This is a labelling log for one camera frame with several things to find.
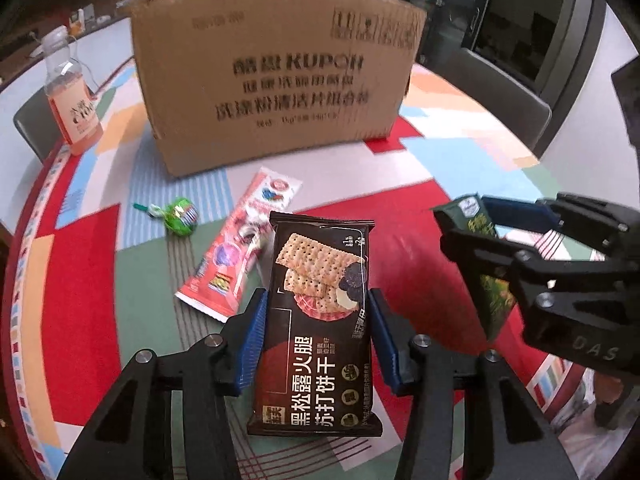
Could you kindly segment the long pink candy packet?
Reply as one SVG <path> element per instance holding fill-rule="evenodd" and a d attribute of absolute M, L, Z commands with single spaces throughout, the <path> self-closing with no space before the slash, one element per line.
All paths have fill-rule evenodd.
<path fill-rule="evenodd" d="M 221 323 L 237 315 L 247 275 L 270 237 L 270 214 L 286 211 L 301 187 L 301 180 L 260 168 L 175 297 Z"/>

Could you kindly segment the brown cardboard box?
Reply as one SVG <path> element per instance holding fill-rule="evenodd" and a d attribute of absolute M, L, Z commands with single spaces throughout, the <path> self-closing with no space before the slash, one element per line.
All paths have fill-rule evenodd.
<path fill-rule="evenodd" d="M 151 0 L 134 62 L 167 171 L 390 134 L 426 15 L 402 0 Z"/>

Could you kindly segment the plastic bottle orange drink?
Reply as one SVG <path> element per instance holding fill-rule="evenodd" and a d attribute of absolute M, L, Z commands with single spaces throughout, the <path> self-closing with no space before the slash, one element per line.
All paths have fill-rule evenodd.
<path fill-rule="evenodd" d="M 47 70 L 44 93 L 54 120 L 70 152 L 84 154 L 103 134 L 96 99 L 85 82 L 81 62 L 72 55 L 64 25 L 44 36 L 41 45 Z"/>

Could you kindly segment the black soda cracker packet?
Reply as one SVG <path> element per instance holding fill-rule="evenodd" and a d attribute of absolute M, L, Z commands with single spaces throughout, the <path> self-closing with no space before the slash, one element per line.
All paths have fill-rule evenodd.
<path fill-rule="evenodd" d="M 274 212 L 266 331 L 249 434 L 378 437 L 369 292 L 371 220 Z"/>

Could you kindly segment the green lollipop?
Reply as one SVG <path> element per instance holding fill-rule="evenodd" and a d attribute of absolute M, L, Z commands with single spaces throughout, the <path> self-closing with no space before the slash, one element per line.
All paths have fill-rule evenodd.
<path fill-rule="evenodd" d="M 176 198 L 165 207 L 139 203 L 134 203 L 132 206 L 151 218 L 162 220 L 169 232 L 181 237 L 190 236 L 200 221 L 200 214 L 193 203 L 185 197 Z"/>

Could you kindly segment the dark grey dining chair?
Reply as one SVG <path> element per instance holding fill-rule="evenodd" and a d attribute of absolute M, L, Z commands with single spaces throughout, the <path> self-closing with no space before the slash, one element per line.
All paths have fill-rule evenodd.
<path fill-rule="evenodd" d="M 551 107 L 504 70 L 469 49 L 449 55 L 439 75 L 480 103 L 531 151 L 552 117 Z"/>

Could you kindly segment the grey chair behind bottle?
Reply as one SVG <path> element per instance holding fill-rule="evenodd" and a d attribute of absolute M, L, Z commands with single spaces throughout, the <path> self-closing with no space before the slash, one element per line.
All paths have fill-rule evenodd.
<path fill-rule="evenodd" d="M 18 109 L 13 122 L 40 162 L 44 162 L 63 141 L 44 88 L 36 91 Z"/>

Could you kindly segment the green beef cracker packet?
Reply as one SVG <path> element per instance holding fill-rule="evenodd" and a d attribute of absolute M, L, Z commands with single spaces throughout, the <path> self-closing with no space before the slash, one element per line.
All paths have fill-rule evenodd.
<path fill-rule="evenodd" d="M 435 207 L 433 212 L 442 234 L 457 228 L 492 237 L 498 236 L 494 222 L 477 194 L 458 197 L 452 202 Z M 460 274 L 486 338 L 489 341 L 495 340 L 515 306 L 515 299 L 509 292 L 509 284 L 489 275 L 473 273 L 471 270 L 461 270 Z"/>

